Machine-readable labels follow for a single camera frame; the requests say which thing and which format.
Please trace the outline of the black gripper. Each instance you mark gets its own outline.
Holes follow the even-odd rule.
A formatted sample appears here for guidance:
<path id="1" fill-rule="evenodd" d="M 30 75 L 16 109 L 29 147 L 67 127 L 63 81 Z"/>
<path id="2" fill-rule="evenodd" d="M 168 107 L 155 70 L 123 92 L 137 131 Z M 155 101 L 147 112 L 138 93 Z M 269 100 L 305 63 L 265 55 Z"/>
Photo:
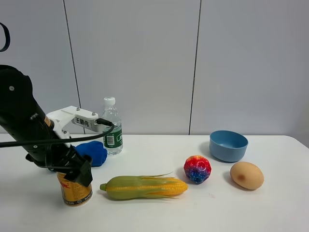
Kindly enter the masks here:
<path id="1" fill-rule="evenodd" d="M 74 146 L 56 145 L 27 145 L 26 159 L 40 168 L 46 168 L 65 174 L 65 179 L 88 187 L 92 180 L 92 159 L 82 157 Z"/>

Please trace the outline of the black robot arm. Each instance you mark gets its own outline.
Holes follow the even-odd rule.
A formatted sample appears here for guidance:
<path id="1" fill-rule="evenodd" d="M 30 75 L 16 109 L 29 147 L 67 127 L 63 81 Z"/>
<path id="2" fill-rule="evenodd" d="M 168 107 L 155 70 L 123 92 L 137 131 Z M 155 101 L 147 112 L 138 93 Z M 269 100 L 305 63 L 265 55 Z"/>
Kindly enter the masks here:
<path id="1" fill-rule="evenodd" d="M 33 97 L 30 78 L 18 69 L 0 67 L 0 125 L 18 142 L 56 140 L 54 123 Z M 66 144 L 25 145 L 26 159 L 38 167 L 63 173 L 71 182 L 88 187 L 92 182 L 91 158 L 82 157 Z"/>

